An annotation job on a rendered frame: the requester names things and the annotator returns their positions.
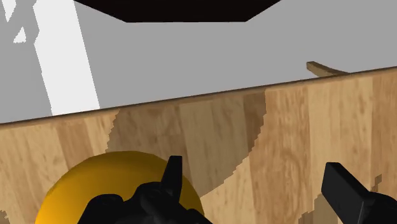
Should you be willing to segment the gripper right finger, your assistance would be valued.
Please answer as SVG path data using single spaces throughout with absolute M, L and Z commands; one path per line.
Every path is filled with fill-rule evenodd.
M 326 163 L 321 193 L 343 224 L 397 224 L 397 200 L 367 190 L 338 162 Z

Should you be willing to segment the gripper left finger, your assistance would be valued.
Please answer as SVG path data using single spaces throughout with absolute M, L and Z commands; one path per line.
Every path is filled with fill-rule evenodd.
M 117 194 L 92 198 L 77 224 L 212 224 L 179 203 L 182 168 L 182 157 L 170 156 L 160 182 L 139 185 L 129 200 Z

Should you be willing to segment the yellow round ball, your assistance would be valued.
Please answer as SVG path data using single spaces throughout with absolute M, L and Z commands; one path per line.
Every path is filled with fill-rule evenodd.
M 168 159 L 139 151 L 90 157 L 49 189 L 34 224 L 77 224 L 89 201 L 98 195 L 117 194 L 129 200 L 139 185 L 161 181 Z M 184 176 L 179 203 L 204 215 L 198 193 Z

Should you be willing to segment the wooden table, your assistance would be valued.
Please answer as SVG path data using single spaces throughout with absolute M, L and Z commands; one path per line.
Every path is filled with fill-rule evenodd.
M 0 219 L 34 224 L 48 189 L 93 155 L 182 155 L 214 224 L 327 224 L 324 167 L 397 199 L 397 66 L 0 124 Z

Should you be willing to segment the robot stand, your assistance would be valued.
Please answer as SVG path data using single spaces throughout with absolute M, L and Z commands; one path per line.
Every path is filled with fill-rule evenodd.
M 74 0 L 129 23 L 247 22 L 281 0 Z

